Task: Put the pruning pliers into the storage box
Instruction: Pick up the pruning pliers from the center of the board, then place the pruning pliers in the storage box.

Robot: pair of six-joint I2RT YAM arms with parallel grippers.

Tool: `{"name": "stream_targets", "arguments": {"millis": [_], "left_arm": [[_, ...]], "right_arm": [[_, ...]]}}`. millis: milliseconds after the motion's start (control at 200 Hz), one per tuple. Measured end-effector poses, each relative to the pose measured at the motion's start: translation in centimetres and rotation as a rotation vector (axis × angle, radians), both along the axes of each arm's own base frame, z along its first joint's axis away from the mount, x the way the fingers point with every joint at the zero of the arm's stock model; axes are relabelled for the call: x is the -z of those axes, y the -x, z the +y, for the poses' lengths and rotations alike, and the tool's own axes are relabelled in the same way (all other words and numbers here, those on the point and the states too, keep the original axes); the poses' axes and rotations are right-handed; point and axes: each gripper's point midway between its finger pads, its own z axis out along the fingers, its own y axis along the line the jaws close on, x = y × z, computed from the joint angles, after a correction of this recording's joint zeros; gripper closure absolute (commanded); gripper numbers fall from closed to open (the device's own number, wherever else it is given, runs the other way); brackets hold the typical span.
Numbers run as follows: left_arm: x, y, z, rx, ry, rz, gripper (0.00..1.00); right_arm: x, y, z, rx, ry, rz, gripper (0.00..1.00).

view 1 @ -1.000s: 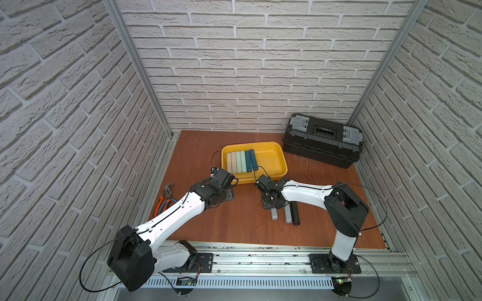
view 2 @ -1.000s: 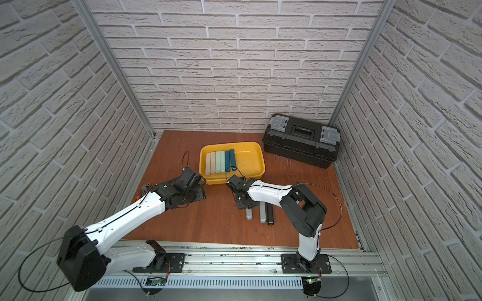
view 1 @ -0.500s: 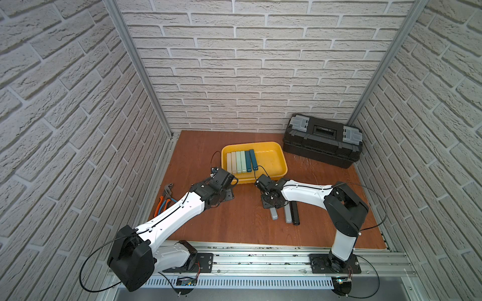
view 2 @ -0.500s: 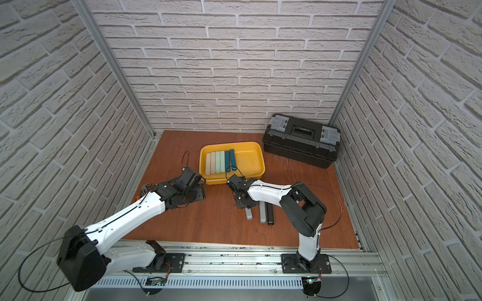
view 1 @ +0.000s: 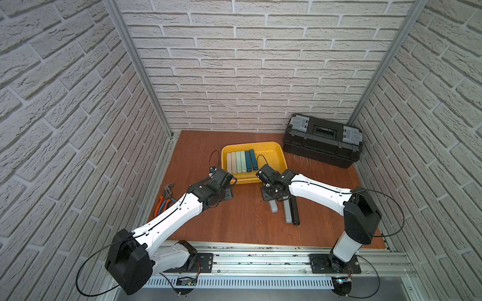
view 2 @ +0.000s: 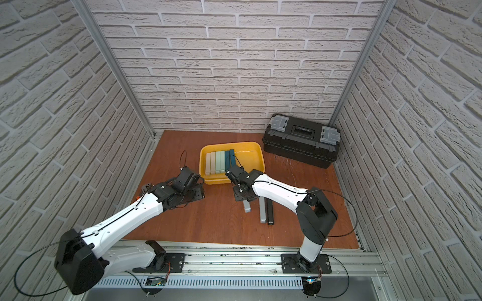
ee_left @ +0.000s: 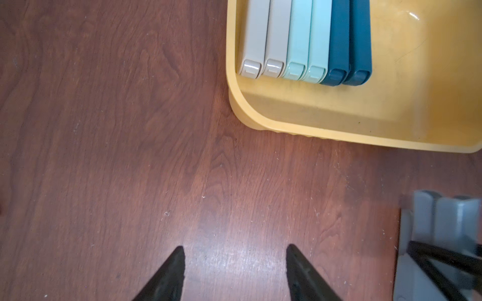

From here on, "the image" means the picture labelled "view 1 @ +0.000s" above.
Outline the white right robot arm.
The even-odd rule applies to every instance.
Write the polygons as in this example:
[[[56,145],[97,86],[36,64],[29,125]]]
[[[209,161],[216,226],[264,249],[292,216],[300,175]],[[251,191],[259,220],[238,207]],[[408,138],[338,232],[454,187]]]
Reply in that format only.
[[[344,231],[328,257],[332,265],[347,265],[361,246],[372,243],[382,214],[367,189],[337,188],[289,169],[279,173],[267,164],[256,176],[266,193],[275,200],[291,196],[304,198],[343,217]]]

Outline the pale green bar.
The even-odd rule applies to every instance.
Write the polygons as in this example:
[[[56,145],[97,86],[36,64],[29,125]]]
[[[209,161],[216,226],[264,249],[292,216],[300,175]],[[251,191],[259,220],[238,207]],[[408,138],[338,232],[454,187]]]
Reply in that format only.
[[[242,173],[242,159],[241,159],[240,151],[236,152],[236,163],[237,163],[237,173],[241,174]]]

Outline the black bar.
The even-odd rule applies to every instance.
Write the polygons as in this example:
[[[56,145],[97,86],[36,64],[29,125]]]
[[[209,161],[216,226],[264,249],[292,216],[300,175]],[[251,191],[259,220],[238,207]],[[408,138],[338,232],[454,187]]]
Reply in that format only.
[[[299,211],[297,207],[297,200],[295,196],[291,196],[290,201],[290,210],[291,210],[291,218],[292,218],[292,224],[295,226],[300,225],[300,218],[299,218]]]

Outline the light grey bar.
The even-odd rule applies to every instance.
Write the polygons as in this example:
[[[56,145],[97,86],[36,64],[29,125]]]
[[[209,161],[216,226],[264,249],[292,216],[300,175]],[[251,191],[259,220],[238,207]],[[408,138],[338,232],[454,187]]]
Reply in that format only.
[[[275,200],[270,200],[269,201],[269,207],[272,213],[277,213],[278,212],[278,206],[277,202]]]

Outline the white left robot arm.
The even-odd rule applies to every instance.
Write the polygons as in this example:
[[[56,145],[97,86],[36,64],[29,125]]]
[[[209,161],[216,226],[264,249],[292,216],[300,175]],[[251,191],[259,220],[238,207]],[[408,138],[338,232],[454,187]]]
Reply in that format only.
[[[214,208],[232,193],[227,171],[211,169],[208,178],[188,187],[186,193],[165,212],[132,231],[122,229],[114,235],[105,268],[127,295],[140,290],[156,272],[190,266],[197,251],[187,242],[159,247],[180,227],[203,211]]]

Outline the dark teal bar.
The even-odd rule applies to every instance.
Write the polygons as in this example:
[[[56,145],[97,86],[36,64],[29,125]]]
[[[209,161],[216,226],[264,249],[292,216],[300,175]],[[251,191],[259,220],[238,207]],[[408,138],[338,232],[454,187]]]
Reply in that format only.
[[[245,152],[245,158],[246,158],[246,172],[251,173],[252,172],[252,160],[251,160],[251,153],[249,150]]]

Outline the light mint bar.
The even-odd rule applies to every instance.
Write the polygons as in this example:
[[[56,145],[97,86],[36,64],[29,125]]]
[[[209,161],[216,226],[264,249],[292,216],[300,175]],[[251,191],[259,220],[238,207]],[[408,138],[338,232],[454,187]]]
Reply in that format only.
[[[244,150],[240,152],[240,158],[241,158],[242,172],[246,173],[247,172],[247,161],[246,161],[246,152]]]

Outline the long beige bar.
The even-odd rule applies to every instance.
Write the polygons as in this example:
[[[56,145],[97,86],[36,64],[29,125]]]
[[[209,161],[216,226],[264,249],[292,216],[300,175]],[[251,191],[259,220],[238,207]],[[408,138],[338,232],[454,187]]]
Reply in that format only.
[[[231,155],[231,164],[232,164],[232,174],[237,174],[237,153],[232,152]]]

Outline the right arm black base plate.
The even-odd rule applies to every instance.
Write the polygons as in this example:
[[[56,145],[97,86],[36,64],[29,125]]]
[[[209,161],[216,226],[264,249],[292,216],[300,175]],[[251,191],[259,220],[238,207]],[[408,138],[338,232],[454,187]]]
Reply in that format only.
[[[331,253],[314,253],[308,255],[313,274],[344,273],[361,274],[361,268],[356,255],[349,262],[343,262]]]

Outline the short beige bar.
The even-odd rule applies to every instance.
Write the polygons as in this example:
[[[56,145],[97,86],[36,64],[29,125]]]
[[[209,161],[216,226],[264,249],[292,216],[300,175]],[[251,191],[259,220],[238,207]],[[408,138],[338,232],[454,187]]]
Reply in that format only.
[[[227,171],[229,173],[232,173],[232,154],[231,153],[227,153],[226,163],[227,163]]]

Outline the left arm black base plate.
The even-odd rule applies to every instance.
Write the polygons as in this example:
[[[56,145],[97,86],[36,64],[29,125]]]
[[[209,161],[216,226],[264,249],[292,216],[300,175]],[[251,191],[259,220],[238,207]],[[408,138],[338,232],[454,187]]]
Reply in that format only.
[[[191,255],[184,266],[166,270],[166,273],[210,273],[213,266],[213,253]]]

